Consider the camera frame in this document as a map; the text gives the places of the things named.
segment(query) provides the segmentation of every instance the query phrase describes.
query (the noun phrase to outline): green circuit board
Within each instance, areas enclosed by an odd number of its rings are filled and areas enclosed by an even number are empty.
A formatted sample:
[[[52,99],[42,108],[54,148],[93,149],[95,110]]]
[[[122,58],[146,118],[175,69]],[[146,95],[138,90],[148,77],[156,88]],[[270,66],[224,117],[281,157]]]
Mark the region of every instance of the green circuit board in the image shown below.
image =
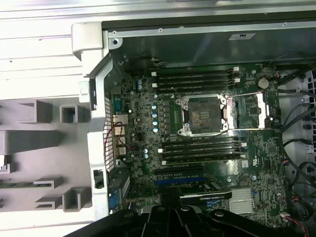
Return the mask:
[[[221,92],[200,92],[205,94],[225,94],[227,96],[244,95],[234,98],[232,114],[238,115],[239,128],[258,127],[258,108],[255,94],[262,92],[265,103],[269,108],[269,117],[265,120],[265,128],[260,130],[232,130],[218,136],[217,139],[235,137],[243,143],[242,156],[232,159],[198,162],[203,166],[197,176],[213,180],[223,187],[231,189],[233,194],[247,193],[245,204],[251,205],[251,210],[241,215],[272,227],[285,225],[280,218],[280,212],[286,210],[285,188],[278,176],[281,155],[278,144],[281,141],[280,112],[277,93],[277,82],[274,72],[263,64],[207,66],[194,68],[195,73],[211,70],[229,70],[238,67],[240,81],[234,88]],[[157,69],[157,73],[183,73],[192,68]],[[269,86],[265,89],[258,87],[261,78],[269,78]],[[183,127],[181,106],[176,101],[187,94],[173,90],[169,93],[158,93],[155,86],[157,77],[152,70],[135,72],[126,76],[112,91],[113,115],[127,115],[128,122],[124,124],[126,146],[119,141],[116,143],[116,158],[131,169],[131,186],[127,202],[141,213],[141,209],[150,204],[159,204],[157,186],[154,184],[158,176],[155,170],[164,168],[161,154],[158,152],[162,144],[172,142],[201,142],[205,137],[184,137],[179,135]],[[176,179],[188,177],[183,173],[174,173],[160,179]],[[197,205],[203,212],[223,208],[234,209],[238,202],[232,199],[215,200],[209,204]]]

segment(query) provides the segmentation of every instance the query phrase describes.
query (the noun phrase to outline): motherboard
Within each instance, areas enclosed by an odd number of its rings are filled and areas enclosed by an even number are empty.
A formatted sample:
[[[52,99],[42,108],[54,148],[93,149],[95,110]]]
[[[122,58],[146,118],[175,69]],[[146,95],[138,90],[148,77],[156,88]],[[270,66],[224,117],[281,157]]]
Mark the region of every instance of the motherboard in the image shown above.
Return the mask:
[[[141,213],[174,187],[183,204],[205,213],[221,208],[285,225],[277,79],[270,68],[135,71],[111,100],[115,157],[130,169],[128,208]]]

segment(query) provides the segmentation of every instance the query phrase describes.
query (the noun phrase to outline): label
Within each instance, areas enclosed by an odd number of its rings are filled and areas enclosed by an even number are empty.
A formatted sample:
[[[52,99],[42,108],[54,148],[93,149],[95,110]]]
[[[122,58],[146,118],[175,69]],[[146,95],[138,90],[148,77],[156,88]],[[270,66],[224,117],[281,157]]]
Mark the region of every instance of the label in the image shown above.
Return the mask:
[[[248,168],[248,167],[249,167],[248,161],[247,161],[247,160],[242,160],[242,161],[241,161],[241,166],[242,166],[243,168]]]
[[[233,34],[228,40],[249,40],[255,36],[256,33],[248,34]]]

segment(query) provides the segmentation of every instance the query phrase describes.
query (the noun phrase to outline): blue pcie slot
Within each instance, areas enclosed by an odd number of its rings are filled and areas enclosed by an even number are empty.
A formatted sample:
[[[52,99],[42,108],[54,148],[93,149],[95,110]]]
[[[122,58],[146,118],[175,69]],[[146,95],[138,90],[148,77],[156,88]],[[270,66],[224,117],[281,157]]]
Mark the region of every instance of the blue pcie slot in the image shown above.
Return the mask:
[[[155,185],[161,184],[176,184],[176,183],[185,183],[185,182],[203,182],[205,177],[195,177],[195,178],[182,178],[182,179],[167,179],[167,180],[155,180]]]

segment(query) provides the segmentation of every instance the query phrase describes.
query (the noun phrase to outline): cpu socket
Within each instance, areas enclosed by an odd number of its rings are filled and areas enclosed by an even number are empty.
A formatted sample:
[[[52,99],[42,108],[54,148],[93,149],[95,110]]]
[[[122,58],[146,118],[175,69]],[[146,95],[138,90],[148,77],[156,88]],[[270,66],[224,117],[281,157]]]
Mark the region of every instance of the cpu socket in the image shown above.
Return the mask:
[[[238,128],[237,117],[234,114],[236,105],[235,97],[224,94],[189,95],[175,101],[182,107],[183,127],[178,130],[178,135],[187,137],[213,136],[227,130],[258,130],[265,128],[265,119],[268,108],[263,101],[262,92],[245,94],[254,96],[258,107],[258,127]]]

